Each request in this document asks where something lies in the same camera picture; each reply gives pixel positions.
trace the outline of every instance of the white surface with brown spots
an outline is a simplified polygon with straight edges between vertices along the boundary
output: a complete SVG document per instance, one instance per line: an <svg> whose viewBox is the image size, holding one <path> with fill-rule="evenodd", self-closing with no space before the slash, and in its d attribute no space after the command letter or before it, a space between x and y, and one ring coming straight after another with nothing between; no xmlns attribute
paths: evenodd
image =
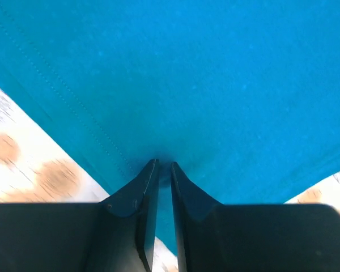
<svg viewBox="0 0 340 272"><path fill-rule="evenodd" d="M0 90L0 202L99 202L109 195ZM154 272L177 271L156 238Z"/></svg>

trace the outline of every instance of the blue cloth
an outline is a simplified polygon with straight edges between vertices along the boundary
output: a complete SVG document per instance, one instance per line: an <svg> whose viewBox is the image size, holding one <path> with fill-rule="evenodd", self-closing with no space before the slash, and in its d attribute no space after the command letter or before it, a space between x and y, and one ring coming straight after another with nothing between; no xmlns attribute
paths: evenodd
<svg viewBox="0 0 340 272"><path fill-rule="evenodd" d="M284 202L340 170L340 1L0 0L0 87L109 193L159 158Z"/></svg>

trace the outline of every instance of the blue fabric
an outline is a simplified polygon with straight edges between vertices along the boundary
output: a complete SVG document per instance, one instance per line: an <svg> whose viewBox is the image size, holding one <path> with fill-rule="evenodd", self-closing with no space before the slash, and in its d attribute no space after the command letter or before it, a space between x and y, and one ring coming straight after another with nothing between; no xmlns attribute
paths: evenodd
<svg viewBox="0 0 340 272"><path fill-rule="evenodd" d="M0 87L109 193L159 158L284 202L340 170L340 1L0 0Z"/></svg>

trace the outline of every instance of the stitched seam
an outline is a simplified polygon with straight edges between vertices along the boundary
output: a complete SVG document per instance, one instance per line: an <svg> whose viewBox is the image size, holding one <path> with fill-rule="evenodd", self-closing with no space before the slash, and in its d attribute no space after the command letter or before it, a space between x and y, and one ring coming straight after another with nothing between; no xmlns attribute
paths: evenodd
<svg viewBox="0 0 340 272"><path fill-rule="evenodd" d="M63 100L63 102L66 104L66 106L73 112L75 117L79 120L79 122L84 126L85 129L87 129L93 138L96 140L96 142L100 145L100 147L105 151L105 153L111 158L112 163L116 166L118 171L120 172L121 176L126 179L124 172L121 170L119 165L113 160L113 158L110 156L109 152L103 147L103 145L100 143L100 141L94 136L92 131L89 129L89 127L79 118L79 116L76 114L76 112L73 110L73 108L68 104L68 102L63 98L63 96L51 85L51 83L46 79L46 77L43 75L43 73L37 68L37 66L31 61L31 59L23 52L22 48L18 45L18 43L9 35L6 28L0 23L0 28L4 32L4 34L9 38L9 40L14 44L14 46L17 48L18 51L20 51L23 56L27 59L27 61L33 66L33 68L36 70L36 72L43 78L43 80L48 84L48 86L58 95L58 97Z"/></svg>
<svg viewBox="0 0 340 272"><path fill-rule="evenodd" d="M118 149L117 145L112 141L112 139L109 137L109 135L105 132L105 130L100 126L100 124L95 120L95 118L93 117L93 115L88 111L88 109L83 105L83 103L78 99L77 95L75 95L75 93L72 91L71 88L69 88L69 86L64 82L64 80L59 76L59 74L54 70L54 68L51 67L51 65L48 63L48 61L44 58L44 56L40 53L40 51L37 49L37 47L35 46L34 42L32 42L28 36L24 33L24 31L18 26L18 24L16 23L15 19L4 9L4 7L2 6L2 4L0 3L0 9L3 12L3 15L6 16L9 20L11 20L11 22L13 23L13 25L15 26L15 28L23 35L23 37L27 40L27 43L34 49L34 51L37 53L37 55L41 58L41 60L45 63L45 65L49 68L49 70L57 77L57 79L59 80L59 82L61 82L61 84L73 95L74 99L78 102L78 104L84 109L84 111L90 116L91 120L94 122L94 124L102 131L102 133L106 136L107 140L111 143L111 145L114 147L114 149L119 153L120 157L124 160L124 162L127 164L127 166L129 167L130 171L132 173L134 173L131 165L129 164L128 160L124 157L124 155L122 154L122 152ZM62 97L60 95L60 93L55 90L54 88L52 88L56 94L63 100L65 101L64 97ZM104 149L104 147L102 146L102 144L99 142L99 140L97 138L95 138L96 141L98 142L98 144L101 146L101 148Z"/></svg>

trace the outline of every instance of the table surface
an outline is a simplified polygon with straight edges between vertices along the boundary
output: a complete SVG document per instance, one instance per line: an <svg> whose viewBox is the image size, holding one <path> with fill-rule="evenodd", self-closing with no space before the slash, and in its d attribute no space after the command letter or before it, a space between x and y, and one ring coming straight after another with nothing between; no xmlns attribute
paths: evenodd
<svg viewBox="0 0 340 272"><path fill-rule="evenodd" d="M98 202L108 194L0 89L0 202ZM325 203L340 213L340 172L287 203ZM154 272L177 271L155 239Z"/></svg>

